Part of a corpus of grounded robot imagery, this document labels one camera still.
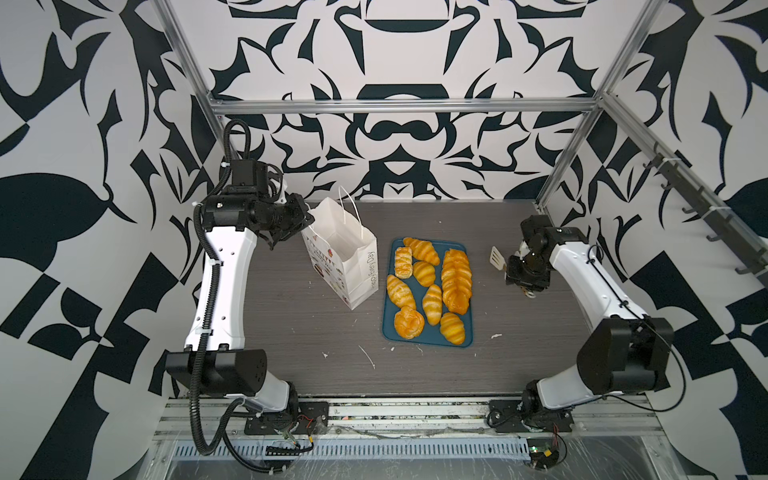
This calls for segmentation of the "metal tongs white tips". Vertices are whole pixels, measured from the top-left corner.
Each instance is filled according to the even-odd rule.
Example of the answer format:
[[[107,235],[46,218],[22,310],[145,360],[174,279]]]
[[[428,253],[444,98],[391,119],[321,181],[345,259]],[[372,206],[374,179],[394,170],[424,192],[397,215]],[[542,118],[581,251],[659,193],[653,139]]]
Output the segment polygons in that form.
[[[491,247],[489,261],[491,265],[497,270],[507,272],[507,262],[505,260],[505,257],[502,255],[502,253],[498,250],[496,246]],[[523,286],[521,286],[520,289],[527,298],[529,299],[536,298],[536,294],[534,292],[529,291]]]

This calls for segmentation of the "white paper bag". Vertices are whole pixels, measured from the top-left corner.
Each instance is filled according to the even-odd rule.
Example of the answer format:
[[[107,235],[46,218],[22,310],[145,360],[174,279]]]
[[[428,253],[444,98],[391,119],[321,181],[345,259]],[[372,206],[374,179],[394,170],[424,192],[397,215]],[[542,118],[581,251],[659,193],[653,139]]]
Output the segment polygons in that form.
[[[376,236],[362,224],[355,200],[343,187],[336,199],[309,210],[314,222],[301,232],[317,273],[351,310],[379,289]]]

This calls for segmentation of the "small round striped bun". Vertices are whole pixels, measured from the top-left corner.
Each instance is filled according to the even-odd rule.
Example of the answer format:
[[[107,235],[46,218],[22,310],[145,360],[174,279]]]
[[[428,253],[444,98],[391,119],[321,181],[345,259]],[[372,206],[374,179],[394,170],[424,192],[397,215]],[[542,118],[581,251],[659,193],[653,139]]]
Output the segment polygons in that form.
[[[421,286],[429,288],[436,281],[435,266],[426,261],[418,261],[413,264],[412,276]]]

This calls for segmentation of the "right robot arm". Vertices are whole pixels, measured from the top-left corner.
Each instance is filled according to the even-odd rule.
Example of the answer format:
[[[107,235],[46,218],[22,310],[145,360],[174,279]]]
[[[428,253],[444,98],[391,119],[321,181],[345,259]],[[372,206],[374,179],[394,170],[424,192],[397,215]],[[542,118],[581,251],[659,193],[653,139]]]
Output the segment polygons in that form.
[[[581,230],[555,226],[545,215],[520,224],[522,241],[506,261],[505,280],[527,294],[550,286],[558,273],[571,288],[590,325],[575,363],[528,384],[523,415],[560,412],[598,399],[659,391],[675,360],[674,330],[630,299],[601,263],[602,249]]]

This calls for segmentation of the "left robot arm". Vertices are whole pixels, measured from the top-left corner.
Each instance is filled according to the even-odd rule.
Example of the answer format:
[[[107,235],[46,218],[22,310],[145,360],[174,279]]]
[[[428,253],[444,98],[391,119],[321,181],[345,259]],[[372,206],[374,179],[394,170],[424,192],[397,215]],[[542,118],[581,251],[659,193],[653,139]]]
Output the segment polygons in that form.
[[[291,386],[268,370],[262,349],[247,349],[244,300],[252,255],[291,238],[314,218],[302,196],[275,201],[256,193],[225,193],[200,202],[193,216],[205,253],[202,290],[184,348],[166,358],[166,371],[193,397],[242,398],[265,413],[291,402]]]

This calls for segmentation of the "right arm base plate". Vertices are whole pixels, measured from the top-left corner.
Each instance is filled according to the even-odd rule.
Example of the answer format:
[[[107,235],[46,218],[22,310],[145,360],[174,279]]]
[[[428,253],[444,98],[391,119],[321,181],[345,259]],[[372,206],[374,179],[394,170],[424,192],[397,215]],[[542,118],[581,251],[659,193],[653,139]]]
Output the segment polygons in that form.
[[[491,400],[486,424],[497,433],[571,432],[570,410],[526,412],[521,400]]]

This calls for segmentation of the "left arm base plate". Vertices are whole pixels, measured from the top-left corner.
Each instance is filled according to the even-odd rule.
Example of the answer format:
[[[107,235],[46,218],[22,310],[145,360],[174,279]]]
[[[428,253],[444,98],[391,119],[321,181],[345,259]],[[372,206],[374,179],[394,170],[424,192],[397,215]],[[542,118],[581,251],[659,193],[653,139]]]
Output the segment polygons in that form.
[[[282,412],[261,413],[249,417],[244,433],[252,436],[322,433],[328,425],[329,407],[329,403],[324,401],[300,400]]]

